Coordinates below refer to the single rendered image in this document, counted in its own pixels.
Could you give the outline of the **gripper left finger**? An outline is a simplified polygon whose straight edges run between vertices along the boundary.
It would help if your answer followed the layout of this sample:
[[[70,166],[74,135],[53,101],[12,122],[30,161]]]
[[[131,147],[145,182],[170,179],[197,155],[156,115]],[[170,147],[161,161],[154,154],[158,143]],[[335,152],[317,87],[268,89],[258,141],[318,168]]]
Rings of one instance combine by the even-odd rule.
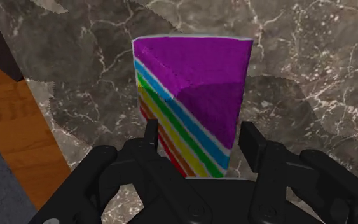
[[[212,224],[212,210],[171,164],[160,156],[158,120],[121,150],[92,148],[28,224],[102,224],[101,216],[120,186],[140,186],[144,211],[134,224]]]

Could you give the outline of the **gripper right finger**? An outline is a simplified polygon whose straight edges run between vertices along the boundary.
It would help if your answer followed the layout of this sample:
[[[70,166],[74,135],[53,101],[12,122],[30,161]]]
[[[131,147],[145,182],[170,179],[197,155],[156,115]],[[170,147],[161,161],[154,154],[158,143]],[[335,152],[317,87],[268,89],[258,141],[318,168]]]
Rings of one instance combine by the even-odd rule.
[[[320,150],[299,155],[242,122],[238,145],[257,179],[250,224],[358,224],[358,177]]]

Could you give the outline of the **rainbow layer cake slice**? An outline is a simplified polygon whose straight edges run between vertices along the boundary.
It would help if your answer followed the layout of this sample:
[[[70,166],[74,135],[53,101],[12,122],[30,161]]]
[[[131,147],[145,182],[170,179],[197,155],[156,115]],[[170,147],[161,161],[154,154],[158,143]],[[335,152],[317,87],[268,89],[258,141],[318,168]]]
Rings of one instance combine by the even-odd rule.
[[[139,109],[158,119],[164,150],[182,175],[226,174],[252,44],[200,35],[133,40]]]

